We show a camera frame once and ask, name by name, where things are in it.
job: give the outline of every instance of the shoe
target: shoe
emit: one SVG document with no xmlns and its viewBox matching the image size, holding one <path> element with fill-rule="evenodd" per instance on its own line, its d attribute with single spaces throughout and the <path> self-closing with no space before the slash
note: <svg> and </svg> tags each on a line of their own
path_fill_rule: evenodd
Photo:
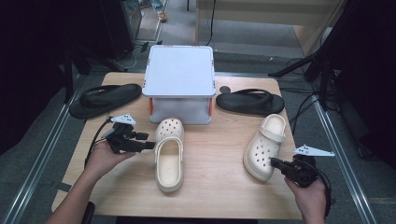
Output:
<svg viewBox="0 0 396 224">
<path fill-rule="evenodd" d="M 142 87 L 133 83 L 94 87 L 69 106 L 69 113 L 76 119 L 92 119 L 134 101 L 141 93 Z"/>
<path fill-rule="evenodd" d="M 237 114 L 263 117 L 280 113 L 285 107 L 280 96 L 261 89 L 222 92 L 216 97 L 216 104 L 223 110 Z"/>
<path fill-rule="evenodd" d="M 158 19 L 160 20 L 160 22 L 166 22 L 167 17 L 166 17 L 166 14 L 164 11 L 162 11 L 162 10 L 158 11 L 157 16 L 158 16 Z"/>
<path fill-rule="evenodd" d="M 151 3 L 148 2 L 141 2 L 139 3 L 140 9 L 146 8 L 146 7 L 152 7 Z"/>
<path fill-rule="evenodd" d="M 183 183 L 183 124 L 179 119 L 165 119 L 154 136 L 157 186 L 163 192 L 176 191 Z"/>
<path fill-rule="evenodd" d="M 271 158 L 276 158 L 280 144 L 285 140 L 286 121 L 277 114 L 268 116 L 247 147 L 244 165 L 254 177 L 267 181 L 271 178 L 274 167 Z"/>
</svg>

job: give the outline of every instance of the human hand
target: human hand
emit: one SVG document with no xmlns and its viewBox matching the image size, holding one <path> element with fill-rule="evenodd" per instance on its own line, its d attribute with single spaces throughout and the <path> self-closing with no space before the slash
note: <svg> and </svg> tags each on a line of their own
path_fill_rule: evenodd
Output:
<svg viewBox="0 0 396 224">
<path fill-rule="evenodd" d="M 110 144 L 107 141 L 99 142 L 93 146 L 84 173 L 88 173 L 89 176 L 97 181 L 103 175 L 110 172 L 117 164 L 131 158 L 135 154 L 134 152 L 116 154 L 111 150 Z"/>
<path fill-rule="evenodd" d="M 306 224 L 324 223 L 326 210 L 325 187 L 319 180 L 314 181 L 307 188 L 302 188 L 285 177 L 285 182 L 294 193 L 298 208 Z"/>
</svg>

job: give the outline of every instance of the black flip-flop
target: black flip-flop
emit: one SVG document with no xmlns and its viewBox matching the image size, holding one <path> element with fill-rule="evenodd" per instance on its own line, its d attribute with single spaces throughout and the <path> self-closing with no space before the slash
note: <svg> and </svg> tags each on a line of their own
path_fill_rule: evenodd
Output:
<svg viewBox="0 0 396 224">
<path fill-rule="evenodd" d="M 69 113 L 76 119 L 91 119 L 135 100 L 141 93 L 138 84 L 91 88 L 69 106 Z"/>
<path fill-rule="evenodd" d="M 280 96 L 261 89 L 223 92 L 216 97 L 216 104 L 224 110 L 256 116 L 277 114 L 285 107 Z"/>
</svg>

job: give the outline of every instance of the black stand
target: black stand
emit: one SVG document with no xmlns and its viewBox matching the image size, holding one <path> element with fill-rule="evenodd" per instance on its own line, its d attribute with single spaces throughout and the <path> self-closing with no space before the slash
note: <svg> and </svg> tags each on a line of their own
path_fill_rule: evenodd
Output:
<svg viewBox="0 0 396 224">
<path fill-rule="evenodd" d="M 293 70 L 310 63 L 308 69 L 304 74 L 304 78 L 308 82 L 313 82 L 319 75 L 321 75 L 319 102 L 324 110 L 326 106 L 326 93 L 329 83 L 329 77 L 333 69 L 337 47 L 339 48 L 343 38 L 347 35 L 346 27 L 348 22 L 351 22 L 351 17 L 355 14 L 358 0 L 348 0 L 344 12 L 341 14 L 339 20 L 332 28 L 329 36 L 324 41 L 323 45 L 310 56 L 294 63 L 278 72 L 268 74 L 269 77 L 283 77 L 284 75 L 292 72 Z"/>
</svg>

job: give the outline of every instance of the white crocs clog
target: white crocs clog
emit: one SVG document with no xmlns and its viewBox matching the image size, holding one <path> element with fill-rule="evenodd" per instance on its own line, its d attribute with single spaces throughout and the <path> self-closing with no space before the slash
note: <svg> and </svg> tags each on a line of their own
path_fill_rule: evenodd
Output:
<svg viewBox="0 0 396 224">
<path fill-rule="evenodd" d="M 254 177 L 267 181 L 274 167 L 271 158 L 276 158 L 280 144 L 285 141 L 286 121 L 278 114 L 268 116 L 254 135 L 244 154 L 244 164 Z"/>
<path fill-rule="evenodd" d="M 155 180 L 163 192 L 178 190 L 183 183 L 184 128 L 179 119 L 163 120 L 155 131 Z"/>
</svg>

